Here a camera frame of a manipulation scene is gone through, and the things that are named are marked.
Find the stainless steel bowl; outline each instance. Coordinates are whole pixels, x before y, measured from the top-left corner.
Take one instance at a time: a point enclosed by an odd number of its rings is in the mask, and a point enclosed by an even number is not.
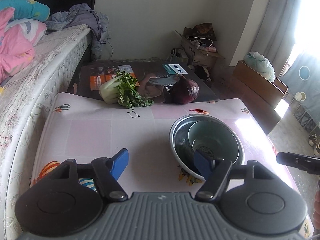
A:
[[[170,147],[172,150],[172,153],[176,160],[180,163],[181,167],[194,176],[195,178],[198,178],[202,181],[204,181],[204,177],[202,177],[197,170],[197,168],[194,166],[193,163],[191,163],[187,158],[185,158],[185,143],[186,138],[188,137],[188,131],[195,122],[198,121],[212,121],[217,122],[227,128],[233,136],[236,138],[238,146],[239,146],[239,157],[235,164],[243,164],[244,163],[244,150],[243,146],[241,144],[241,141],[239,140],[238,136],[235,134],[235,132],[227,126],[224,122],[220,121],[217,118],[214,118],[210,115],[205,114],[189,114],[186,116],[183,116],[179,118],[177,121],[174,122],[170,129],[169,133],[169,141],[170,141]]]

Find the floor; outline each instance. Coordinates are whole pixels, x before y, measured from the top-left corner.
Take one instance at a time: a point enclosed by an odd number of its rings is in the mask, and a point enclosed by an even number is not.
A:
[[[286,112],[283,119],[271,131],[269,137],[278,152],[293,152],[314,156],[313,148],[308,143],[308,133],[301,127],[290,110]],[[308,174],[296,168],[288,168],[302,197],[307,202],[308,213],[312,218],[314,212],[313,202],[319,176]]]

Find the teal pillow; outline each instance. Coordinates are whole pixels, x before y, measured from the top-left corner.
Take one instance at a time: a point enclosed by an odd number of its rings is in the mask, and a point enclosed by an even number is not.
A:
[[[33,0],[0,0],[0,10],[6,7],[15,8],[14,20],[26,18],[44,22],[50,14],[48,6]]]

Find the onion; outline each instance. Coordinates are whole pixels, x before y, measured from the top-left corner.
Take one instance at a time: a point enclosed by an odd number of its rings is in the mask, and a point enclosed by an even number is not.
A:
[[[195,100],[199,95],[199,86],[196,82],[179,75],[180,79],[170,91],[172,102],[175,104],[187,104]]]

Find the wall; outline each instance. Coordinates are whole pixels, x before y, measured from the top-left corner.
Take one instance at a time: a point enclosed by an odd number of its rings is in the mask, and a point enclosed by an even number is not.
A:
[[[210,21],[210,0],[96,0],[110,18],[113,59],[166,58],[180,45],[183,28]],[[109,58],[107,45],[104,57]]]
[[[246,25],[253,0],[212,0],[208,12],[217,37],[215,45],[225,60],[216,66],[229,66]]]
[[[269,0],[253,0],[247,23],[242,32],[240,41],[231,60],[230,66],[235,66],[238,60],[243,60],[246,53],[251,51],[258,31],[266,13]]]

